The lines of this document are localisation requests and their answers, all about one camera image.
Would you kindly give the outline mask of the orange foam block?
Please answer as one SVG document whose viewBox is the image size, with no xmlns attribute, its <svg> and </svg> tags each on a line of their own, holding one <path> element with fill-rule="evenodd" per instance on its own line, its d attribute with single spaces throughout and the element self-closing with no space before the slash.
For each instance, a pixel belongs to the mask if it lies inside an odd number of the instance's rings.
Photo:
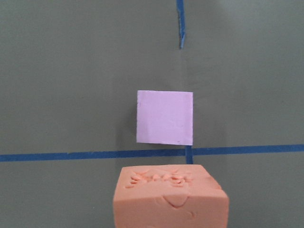
<svg viewBox="0 0 304 228">
<path fill-rule="evenodd" d="M 201 165 L 123 167 L 113 199 L 117 228 L 225 228 L 229 198 Z"/>
</svg>

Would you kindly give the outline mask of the light pink foam block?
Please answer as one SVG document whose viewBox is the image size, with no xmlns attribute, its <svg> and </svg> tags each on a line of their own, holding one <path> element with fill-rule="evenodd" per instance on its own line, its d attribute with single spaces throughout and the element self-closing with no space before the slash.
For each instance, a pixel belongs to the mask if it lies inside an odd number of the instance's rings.
<svg viewBox="0 0 304 228">
<path fill-rule="evenodd" d="M 193 93 L 137 91 L 136 141 L 193 145 Z"/>
</svg>

